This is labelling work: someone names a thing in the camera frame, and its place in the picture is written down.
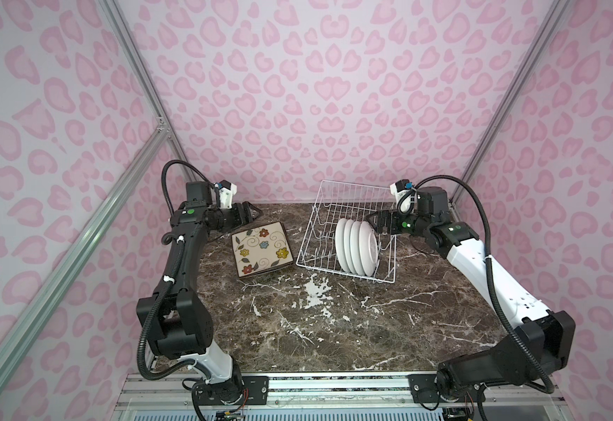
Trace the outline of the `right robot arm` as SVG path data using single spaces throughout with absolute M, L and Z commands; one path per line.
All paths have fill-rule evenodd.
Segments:
M 477 234 L 456 221 L 445 189 L 424 180 L 391 185 L 395 210 L 367 217 L 378 233 L 420 237 L 475 287 L 494 311 L 506 335 L 495 346 L 441 363 L 434 392 L 453 400 L 492 386 L 526 386 L 543 394 L 555 392 L 552 374 L 569 361 L 576 322 L 567 312 L 554 312 L 535 298 L 494 258 L 492 227 L 478 195 L 464 181 L 453 180 L 471 197 L 483 225 Z

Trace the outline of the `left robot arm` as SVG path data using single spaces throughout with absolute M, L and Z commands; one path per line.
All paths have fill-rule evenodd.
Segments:
M 210 233 L 230 233 L 261 213 L 251 203 L 236 203 L 236 191 L 229 181 L 189 182 L 185 201 L 171 213 L 171 229 L 162 237 L 162 244 L 169 247 L 164 273 L 152 295 L 136 306 L 141 322 L 137 366 L 148 381 L 192 366 L 225 400 L 242 393 L 241 370 L 214 342 L 212 316 L 197 293 Z

